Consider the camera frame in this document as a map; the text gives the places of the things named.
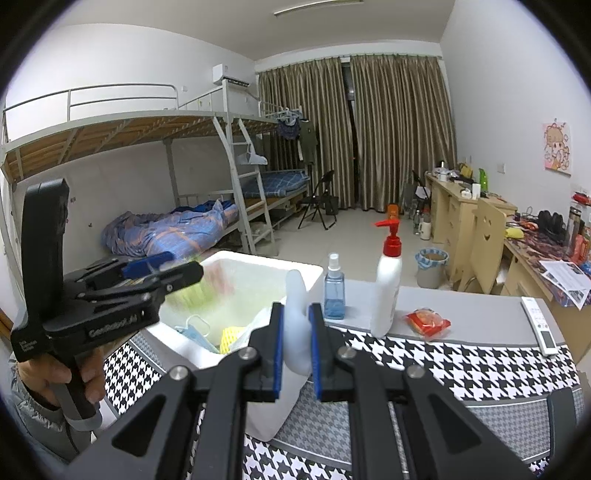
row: white bottle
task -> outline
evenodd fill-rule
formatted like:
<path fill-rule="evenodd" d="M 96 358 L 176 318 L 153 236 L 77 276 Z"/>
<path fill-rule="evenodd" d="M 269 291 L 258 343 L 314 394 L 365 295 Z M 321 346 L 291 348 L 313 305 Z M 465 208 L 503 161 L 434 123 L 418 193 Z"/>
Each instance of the white bottle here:
<path fill-rule="evenodd" d="M 308 292 L 298 270 L 285 277 L 287 299 L 283 323 L 283 360 L 287 368 L 298 375 L 312 371 L 312 325 L 308 320 Z"/>
<path fill-rule="evenodd" d="M 390 235 L 384 242 L 384 252 L 378 262 L 378 273 L 375 279 L 376 297 L 369 331 L 376 338 L 382 338 L 392 328 L 400 275 L 402 273 L 402 243 L 397 237 L 400 221 L 392 218 L 378 222 L 376 226 L 390 227 Z"/>

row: silver screw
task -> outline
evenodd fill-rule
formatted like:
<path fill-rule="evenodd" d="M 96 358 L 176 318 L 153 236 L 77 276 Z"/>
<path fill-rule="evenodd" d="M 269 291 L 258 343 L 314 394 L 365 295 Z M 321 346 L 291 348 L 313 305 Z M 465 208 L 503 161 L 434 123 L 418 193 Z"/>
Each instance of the silver screw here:
<path fill-rule="evenodd" d="M 337 350 L 337 354 L 343 360 L 351 360 L 355 355 L 357 355 L 357 350 L 353 347 L 343 345 L 341 348 Z"/>
<path fill-rule="evenodd" d="M 425 369 L 421 365 L 411 365 L 407 368 L 407 374 L 410 378 L 422 378 L 425 375 Z"/>
<path fill-rule="evenodd" d="M 238 356 L 243 360 L 250 360 L 256 357 L 256 348 L 246 346 L 238 350 Z"/>
<path fill-rule="evenodd" d="M 189 374 L 189 369 L 182 365 L 177 365 L 176 367 L 172 367 L 168 374 L 173 380 L 182 380 Z"/>

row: remote control screen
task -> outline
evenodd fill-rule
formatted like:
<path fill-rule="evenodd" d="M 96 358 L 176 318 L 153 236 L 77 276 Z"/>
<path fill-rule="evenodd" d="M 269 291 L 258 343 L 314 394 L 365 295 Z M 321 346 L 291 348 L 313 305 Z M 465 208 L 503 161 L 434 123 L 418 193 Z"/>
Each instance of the remote control screen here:
<path fill-rule="evenodd" d="M 554 341 L 552 340 L 552 336 L 550 335 L 550 332 L 548 332 L 547 330 L 542 330 L 542 338 L 544 339 L 544 343 L 546 344 L 546 347 L 548 348 L 554 348 L 556 347 L 556 345 L 554 344 Z"/>

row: red snack wrapper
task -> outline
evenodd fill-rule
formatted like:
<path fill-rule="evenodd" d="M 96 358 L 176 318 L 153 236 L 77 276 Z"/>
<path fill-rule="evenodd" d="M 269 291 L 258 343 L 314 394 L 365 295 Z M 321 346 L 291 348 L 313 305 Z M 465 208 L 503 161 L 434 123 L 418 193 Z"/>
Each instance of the red snack wrapper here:
<path fill-rule="evenodd" d="M 406 315 L 408 324 L 421 335 L 431 338 L 452 323 L 430 309 L 418 309 Z"/>

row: remote control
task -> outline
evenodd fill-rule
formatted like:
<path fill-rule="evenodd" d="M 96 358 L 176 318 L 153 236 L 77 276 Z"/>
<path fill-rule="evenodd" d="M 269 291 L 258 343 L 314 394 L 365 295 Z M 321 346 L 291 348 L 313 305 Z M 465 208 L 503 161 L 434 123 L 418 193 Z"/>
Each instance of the remote control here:
<path fill-rule="evenodd" d="M 538 340 L 542 355 L 556 355 L 558 353 L 558 347 L 536 299 L 532 297 L 521 297 L 521 305 L 534 330 L 534 335 L 536 340 Z"/>

